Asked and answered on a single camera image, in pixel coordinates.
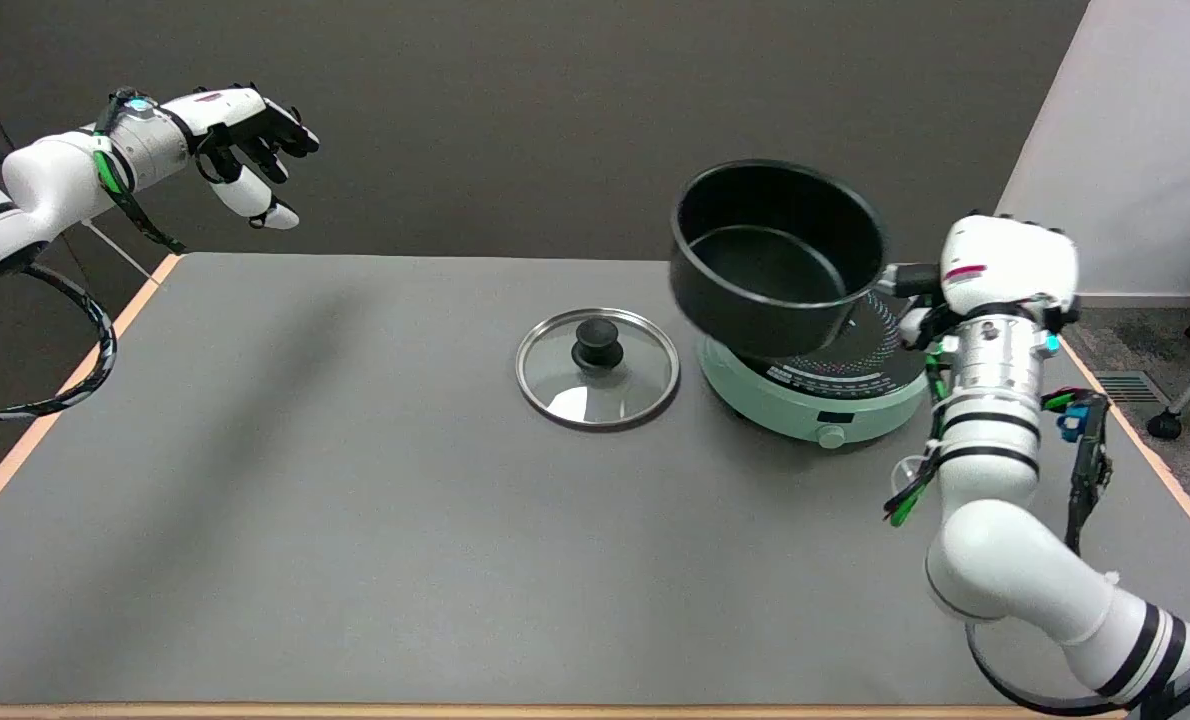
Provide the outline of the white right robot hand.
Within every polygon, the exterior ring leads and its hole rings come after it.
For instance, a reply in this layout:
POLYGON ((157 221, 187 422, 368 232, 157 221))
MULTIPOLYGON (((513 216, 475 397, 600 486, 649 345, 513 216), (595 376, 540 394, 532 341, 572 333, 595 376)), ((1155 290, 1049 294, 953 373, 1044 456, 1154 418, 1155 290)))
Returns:
POLYGON ((951 225, 939 259, 888 265, 879 288, 909 300, 898 336, 925 350, 985 314, 1016 313, 1060 334, 1081 318, 1078 278, 1078 251, 1060 228, 973 213, 951 225))

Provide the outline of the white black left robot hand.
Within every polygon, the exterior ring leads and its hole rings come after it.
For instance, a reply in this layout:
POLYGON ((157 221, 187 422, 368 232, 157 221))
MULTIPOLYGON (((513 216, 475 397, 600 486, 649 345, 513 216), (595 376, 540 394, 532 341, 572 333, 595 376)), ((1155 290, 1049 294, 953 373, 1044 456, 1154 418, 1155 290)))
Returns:
POLYGON ((283 156, 306 158, 321 149, 319 136, 295 108, 284 108, 253 84, 217 90, 199 87, 184 96, 182 118, 198 142, 192 156, 198 173, 226 208, 249 227, 290 231, 301 218, 280 200, 274 184, 288 182, 283 156))

